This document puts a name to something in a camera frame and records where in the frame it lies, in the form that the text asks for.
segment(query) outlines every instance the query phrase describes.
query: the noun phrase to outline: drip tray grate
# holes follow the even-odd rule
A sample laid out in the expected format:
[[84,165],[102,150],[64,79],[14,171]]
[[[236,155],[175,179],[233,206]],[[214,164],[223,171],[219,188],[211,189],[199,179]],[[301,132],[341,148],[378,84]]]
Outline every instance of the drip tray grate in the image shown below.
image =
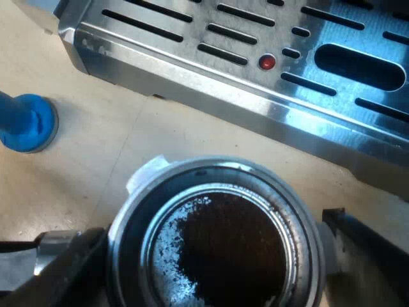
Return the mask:
[[278,139],[409,199],[409,11],[399,1],[73,2],[59,31],[82,71]]

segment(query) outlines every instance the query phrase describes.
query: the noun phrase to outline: ground coffee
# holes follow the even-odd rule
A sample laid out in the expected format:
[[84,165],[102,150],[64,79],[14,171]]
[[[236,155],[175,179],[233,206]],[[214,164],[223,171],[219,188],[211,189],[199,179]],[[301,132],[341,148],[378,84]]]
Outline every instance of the ground coffee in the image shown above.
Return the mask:
[[264,306],[279,295],[286,261],[279,233],[257,206],[232,194],[211,193],[178,222],[183,239],[179,271],[195,296],[219,306]]

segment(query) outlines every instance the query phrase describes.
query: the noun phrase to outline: slot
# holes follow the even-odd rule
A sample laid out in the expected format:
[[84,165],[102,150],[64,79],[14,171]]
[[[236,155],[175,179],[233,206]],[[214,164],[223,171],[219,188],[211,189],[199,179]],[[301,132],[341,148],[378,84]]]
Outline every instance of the slot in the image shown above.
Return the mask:
[[310,36],[310,32],[307,29],[300,28],[300,27],[293,27],[293,29],[291,29],[291,32],[295,35],[302,36],[302,37]]
[[267,2],[270,4],[277,5],[277,6],[284,6],[283,0],[267,0]]
[[291,74],[289,72],[283,72],[281,74],[281,79],[304,86],[306,88],[309,88],[310,90],[318,91],[322,94],[330,95],[330,96],[335,96],[337,95],[337,91],[333,88],[330,88],[328,86],[322,85],[317,82],[310,81],[306,78],[300,77],[298,75]]
[[234,40],[239,40],[243,43],[249,43],[250,45],[256,45],[257,44],[257,38],[255,38],[254,36],[242,33],[242,32],[238,32],[229,28],[225,28],[222,26],[219,26],[218,24],[209,24],[207,26],[207,30],[220,34],[220,35],[224,35],[227,37],[230,37]]
[[112,19],[115,19],[115,20],[118,20],[120,22],[124,22],[125,24],[129,24],[130,26],[134,26],[134,27],[137,27],[139,29],[149,31],[149,32],[151,32],[153,34],[159,35],[159,36],[164,37],[164,38],[168,38],[168,39],[173,40],[173,41],[178,42],[178,43],[183,41],[183,37],[180,36],[180,35],[174,34],[172,32],[169,32],[169,31],[166,31],[166,30],[163,30],[163,29],[160,29],[160,28],[157,28],[157,27],[152,26],[150,24],[146,24],[146,23],[141,22],[139,20],[132,19],[130,17],[127,17],[127,16],[124,16],[124,15],[112,12],[110,10],[103,10],[102,15],[104,15],[106,17],[109,17],[109,18],[112,18]]
[[257,14],[254,14],[254,13],[251,13],[251,12],[248,12],[248,11],[244,11],[244,10],[241,10],[239,8],[235,8],[235,7],[230,6],[230,5],[219,4],[217,6],[217,9],[219,11],[221,11],[221,12],[224,12],[224,13],[227,13],[227,14],[230,14],[230,15],[234,15],[234,16],[237,16],[237,17],[241,17],[241,18],[247,19],[249,21],[254,21],[254,22],[257,22],[257,23],[262,24],[264,26],[274,27],[274,24],[275,24],[274,20],[272,20],[270,18],[260,16],[260,15],[257,15]]
[[364,8],[365,10],[368,11],[373,10],[373,4],[365,0],[343,0],[343,2],[357,6],[359,8]]
[[394,91],[405,83],[403,69],[392,62],[328,43],[315,53],[315,63],[327,72],[384,91]]
[[207,43],[200,43],[197,46],[197,49],[199,49],[200,51],[203,51],[205,53],[211,54],[212,56],[216,56],[218,58],[222,58],[225,59],[227,61],[230,61],[232,63],[236,63],[242,66],[245,66],[248,64],[248,60],[243,57],[243,56],[239,56],[238,54],[214,47],[212,45],[209,45]]
[[404,20],[404,21],[409,21],[409,15],[404,14],[404,13],[393,13],[392,16],[396,19]]
[[335,22],[336,24],[340,24],[342,26],[346,26],[356,30],[363,30],[365,29],[365,25],[361,22],[356,22],[354,20],[350,20],[344,17],[340,17],[331,13],[327,13],[321,10],[317,10],[316,8],[311,8],[309,6],[303,6],[301,8],[301,12],[313,17],[317,17],[323,20]]
[[391,107],[383,106],[381,104],[377,104],[375,102],[371,102],[366,99],[357,98],[355,99],[355,103],[357,106],[364,107],[366,109],[387,115],[389,117],[395,118],[397,120],[401,120],[403,122],[409,123],[409,114],[406,112],[402,112],[397,109],[393,109]]
[[409,45],[409,37],[407,36],[385,31],[383,32],[383,37],[386,38],[387,40],[393,40],[394,42],[397,42],[397,43],[403,43],[405,45]]
[[301,56],[301,53],[299,53],[297,50],[291,49],[291,48],[284,48],[282,50],[282,54],[285,56],[289,56],[293,59],[298,59]]
[[154,11],[154,12],[158,12],[161,13],[163,15],[175,18],[175,19],[179,19],[181,21],[184,22],[192,22],[193,21],[193,17],[186,15],[186,14],[182,14],[179,13],[177,11],[174,10],[170,10],[169,8],[164,8],[163,6],[159,6],[147,1],[143,1],[143,0],[125,0],[126,2],[132,3],[132,4],[136,4],[138,6],[142,6],[143,8],[147,8],[148,10]]

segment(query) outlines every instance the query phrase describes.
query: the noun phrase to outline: stainless steel drip tray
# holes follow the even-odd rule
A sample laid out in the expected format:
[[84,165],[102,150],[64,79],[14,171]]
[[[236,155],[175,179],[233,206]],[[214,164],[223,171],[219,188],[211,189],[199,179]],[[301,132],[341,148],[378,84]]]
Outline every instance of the stainless steel drip tray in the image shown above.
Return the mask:
[[399,2],[68,0],[59,34],[87,74],[282,141],[409,200],[409,10]]

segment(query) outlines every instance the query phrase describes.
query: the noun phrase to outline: red light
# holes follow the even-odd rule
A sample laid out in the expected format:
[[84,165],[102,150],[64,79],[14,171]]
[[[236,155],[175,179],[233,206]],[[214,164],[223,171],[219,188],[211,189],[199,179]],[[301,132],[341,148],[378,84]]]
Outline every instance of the red light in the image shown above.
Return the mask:
[[258,61],[258,65],[263,70],[270,70],[275,66],[275,57],[273,57],[271,54],[265,54]]

